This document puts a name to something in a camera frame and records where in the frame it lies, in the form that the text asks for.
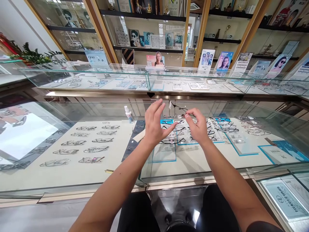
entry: glass countertop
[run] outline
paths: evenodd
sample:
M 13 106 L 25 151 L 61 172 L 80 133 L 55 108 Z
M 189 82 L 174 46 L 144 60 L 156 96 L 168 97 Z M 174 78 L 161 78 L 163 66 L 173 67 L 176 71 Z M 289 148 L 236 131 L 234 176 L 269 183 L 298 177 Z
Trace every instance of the glass countertop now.
M 132 138 L 144 129 L 150 103 L 30 102 L 1 109 L 0 197 L 96 189 L 137 146 Z M 201 147 L 190 138 L 181 108 L 201 110 L 212 127 L 209 136 L 239 172 L 309 164 L 307 121 L 248 102 L 174 104 L 171 109 L 166 104 L 161 126 L 178 120 L 184 133 L 176 133 L 177 144 L 155 147 L 138 186 L 212 175 Z M 125 105 L 134 123 L 128 121 Z M 210 117 L 229 117 L 238 131 L 218 131 L 218 122 Z

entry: figurine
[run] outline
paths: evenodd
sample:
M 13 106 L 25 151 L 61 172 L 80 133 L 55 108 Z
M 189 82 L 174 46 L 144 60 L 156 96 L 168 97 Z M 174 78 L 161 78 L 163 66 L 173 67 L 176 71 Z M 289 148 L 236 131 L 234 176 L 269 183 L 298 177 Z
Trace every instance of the figurine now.
M 218 39 L 219 38 L 219 35 L 220 35 L 220 29 L 218 29 L 218 31 L 217 31 L 217 34 L 216 34 L 216 39 Z
M 148 3 L 148 7 L 147 7 L 147 13 L 152 13 L 152 8 L 151 8 L 151 6 L 150 6 L 150 3 Z
M 169 15 L 170 14 L 170 10 L 168 9 L 167 5 L 165 5 L 165 7 L 164 7 L 164 14 L 165 15 Z

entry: label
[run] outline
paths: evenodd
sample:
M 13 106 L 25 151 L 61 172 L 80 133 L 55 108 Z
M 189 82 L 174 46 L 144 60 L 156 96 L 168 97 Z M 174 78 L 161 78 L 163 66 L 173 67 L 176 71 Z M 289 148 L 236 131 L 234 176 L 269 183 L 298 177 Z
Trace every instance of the label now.
M 266 183 L 264 186 L 286 218 L 296 219 L 309 216 L 306 209 L 294 197 L 292 192 L 283 182 Z

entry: leg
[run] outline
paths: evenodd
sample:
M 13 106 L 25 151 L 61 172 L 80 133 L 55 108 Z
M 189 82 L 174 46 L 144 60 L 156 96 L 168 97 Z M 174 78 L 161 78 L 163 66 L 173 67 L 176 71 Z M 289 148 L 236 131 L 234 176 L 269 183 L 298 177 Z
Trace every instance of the leg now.
M 160 232 L 145 192 L 131 193 L 123 203 L 117 232 Z
M 196 223 L 198 231 L 239 232 L 237 219 L 218 185 L 207 187 L 203 197 L 203 207 Z

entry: wooden frame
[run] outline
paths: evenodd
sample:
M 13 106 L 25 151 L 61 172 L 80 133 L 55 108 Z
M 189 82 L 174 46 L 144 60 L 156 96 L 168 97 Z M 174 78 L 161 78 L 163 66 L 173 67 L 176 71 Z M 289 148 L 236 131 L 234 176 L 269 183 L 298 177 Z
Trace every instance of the wooden frame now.
M 200 62 L 199 59 L 200 59 L 201 50 L 202 50 L 203 41 L 204 41 L 204 34 L 206 30 L 206 25 L 207 25 L 210 4 L 211 4 L 211 0 L 204 1 L 200 32 L 199 32 L 199 37 L 198 37 L 198 41 L 196 45 L 195 58 L 194 58 L 194 63 L 193 63 L 194 68 L 197 68 L 199 66 L 199 62 Z
M 188 38 L 188 26 L 189 26 L 189 16 L 190 16 L 190 5 L 191 0 L 187 0 L 187 10 L 186 10 L 186 26 L 184 28 L 184 38 L 183 38 L 183 57 L 181 66 L 184 66 L 185 58 L 186 58 L 186 47 L 187 47 L 187 38 Z
M 38 14 L 38 12 L 36 11 L 36 9 L 33 7 L 33 5 L 29 2 L 29 0 L 24 0 L 25 3 L 27 4 L 27 6 L 30 8 L 30 10 L 32 11 L 32 13 L 35 15 L 35 17 L 38 19 L 38 21 L 40 22 L 40 24 L 43 26 L 43 28 L 46 30 L 46 32 L 48 33 L 48 35 L 51 37 L 51 39 L 53 40 L 53 42 L 57 45 L 57 47 L 59 48 L 60 52 L 62 52 L 62 54 L 64 55 L 64 57 L 69 61 L 70 58 L 68 57 L 68 55 L 64 52 L 64 49 L 62 48 L 62 46 L 60 45 L 60 43 L 58 42 L 58 40 L 56 39 L 56 37 L 51 33 L 51 31 L 47 28 L 45 22 L 42 20 L 42 18 L 40 17 L 40 15 Z
M 236 52 L 233 55 L 233 60 L 230 64 L 230 67 L 233 67 L 233 64 L 235 63 L 237 57 L 241 52 L 246 52 L 247 48 L 252 41 L 255 33 L 257 32 L 257 29 L 265 15 L 265 12 L 270 4 L 270 1 L 268 0 L 259 0 L 257 3 L 257 6 L 255 8 L 255 11 L 253 13 L 253 17 L 249 21 L 247 28 L 241 38 L 241 43 L 239 44 Z
M 109 63 L 119 63 L 95 0 L 83 0 Z

